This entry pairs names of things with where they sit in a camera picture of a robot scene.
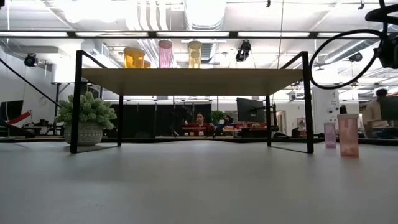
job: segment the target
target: wooden tabletop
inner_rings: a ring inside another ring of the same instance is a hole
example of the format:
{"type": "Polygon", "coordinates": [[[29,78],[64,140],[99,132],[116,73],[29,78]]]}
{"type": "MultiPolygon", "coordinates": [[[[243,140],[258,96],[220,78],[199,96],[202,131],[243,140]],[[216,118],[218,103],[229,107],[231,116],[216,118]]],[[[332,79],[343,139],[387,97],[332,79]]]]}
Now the wooden tabletop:
{"type": "Polygon", "coordinates": [[[264,96],[302,79],[302,70],[85,68],[82,76],[125,96],[264,96]]]}

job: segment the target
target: white planter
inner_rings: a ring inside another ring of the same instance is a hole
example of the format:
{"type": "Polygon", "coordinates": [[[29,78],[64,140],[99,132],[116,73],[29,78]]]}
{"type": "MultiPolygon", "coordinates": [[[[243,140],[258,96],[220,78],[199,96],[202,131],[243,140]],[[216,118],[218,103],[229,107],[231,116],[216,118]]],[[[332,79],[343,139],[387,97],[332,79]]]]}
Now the white planter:
{"type": "MultiPolygon", "coordinates": [[[[72,124],[65,125],[65,141],[70,144],[72,124]]],[[[79,123],[78,146],[94,146],[102,140],[102,127],[92,122],[79,123]]]]}

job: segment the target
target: black cable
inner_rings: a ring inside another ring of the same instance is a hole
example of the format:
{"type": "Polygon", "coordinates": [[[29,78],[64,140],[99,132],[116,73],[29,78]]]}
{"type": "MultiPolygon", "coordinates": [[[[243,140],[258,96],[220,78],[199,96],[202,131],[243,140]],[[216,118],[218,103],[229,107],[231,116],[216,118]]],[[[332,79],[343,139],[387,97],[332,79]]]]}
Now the black cable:
{"type": "Polygon", "coordinates": [[[22,80],[24,80],[26,83],[28,83],[32,88],[34,88],[35,90],[37,90],[41,95],[43,95],[44,97],[46,97],[47,99],[49,99],[52,103],[54,103],[55,105],[61,107],[61,105],[59,105],[57,102],[53,101],[53,99],[51,99],[50,97],[48,97],[46,94],[44,94],[41,90],[39,90],[36,86],[34,86],[33,84],[31,84],[26,78],[24,78],[22,75],[18,74],[14,69],[12,69],[6,62],[4,62],[1,58],[0,58],[0,62],[6,67],[8,68],[10,71],[12,71],[14,74],[16,74],[19,78],[21,78],[22,80]]]}
{"type": "MultiPolygon", "coordinates": [[[[380,4],[380,8],[384,8],[386,6],[384,0],[379,0],[379,4],[380,4]]],[[[388,23],[385,20],[385,22],[383,22],[383,30],[382,32],[378,31],[378,30],[371,30],[371,29],[360,29],[360,30],[352,30],[352,31],[348,31],[348,32],[343,32],[340,33],[330,39],[328,39],[325,43],[323,43],[314,53],[314,55],[312,55],[311,61],[310,61],[310,69],[312,69],[313,67],[313,63],[317,57],[317,55],[321,52],[321,50],[323,48],[326,47],[326,45],[328,45],[330,42],[339,39],[340,37],[344,37],[346,35],[352,35],[352,34],[374,34],[376,36],[378,36],[380,38],[380,44],[379,44],[379,49],[381,48],[381,46],[383,45],[384,40],[388,39],[388,35],[387,35],[387,30],[388,30],[388,23]]],[[[310,73],[310,79],[312,84],[314,84],[316,87],[321,88],[323,90],[335,90],[338,88],[342,88],[344,86],[348,86],[354,82],[356,82],[358,79],[360,79],[368,70],[369,68],[373,65],[374,61],[377,59],[376,54],[373,55],[372,59],[369,61],[369,63],[364,67],[364,69],[357,75],[355,76],[352,80],[346,82],[346,83],[342,83],[339,85],[335,85],[335,86],[321,86],[319,85],[312,76],[312,72],[310,73]]]]}

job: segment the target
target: potted plant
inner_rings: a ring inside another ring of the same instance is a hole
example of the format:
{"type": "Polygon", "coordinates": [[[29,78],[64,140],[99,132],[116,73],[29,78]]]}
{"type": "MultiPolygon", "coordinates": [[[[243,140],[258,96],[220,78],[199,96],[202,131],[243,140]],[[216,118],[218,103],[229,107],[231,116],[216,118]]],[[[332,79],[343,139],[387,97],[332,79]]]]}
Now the potted plant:
{"type": "MultiPolygon", "coordinates": [[[[56,122],[65,123],[65,141],[70,144],[72,132],[73,95],[68,96],[68,101],[60,101],[59,115],[56,122]]],[[[80,96],[80,115],[78,146],[94,146],[102,140],[103,129],[113,129],[111,120],[116,119],[111,103],[95,99],[88,92],[80,96]]]]}
{"type": "Polygon", "coordinates": [[[222,111],[212,111],[210,117],[214,125],[217,125],[220,120],[225,118],[225,114],[222,111]]]}

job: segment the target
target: pink plastic bottle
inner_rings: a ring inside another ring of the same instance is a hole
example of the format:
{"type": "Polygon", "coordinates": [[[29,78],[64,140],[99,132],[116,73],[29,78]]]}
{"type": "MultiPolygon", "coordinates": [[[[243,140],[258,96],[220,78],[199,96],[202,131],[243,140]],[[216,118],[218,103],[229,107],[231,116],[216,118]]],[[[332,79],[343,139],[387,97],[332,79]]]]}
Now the pink plastic bottle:
{"type": "Polygon", "coordinates": [[[359,157],[358,114],[339,114],[340,156],[359,157]]]}
{"type": "Polygon", "coordinates": [[[325,122],[325,145],[327,149],[336,149],[336,123],[325,122]]]}

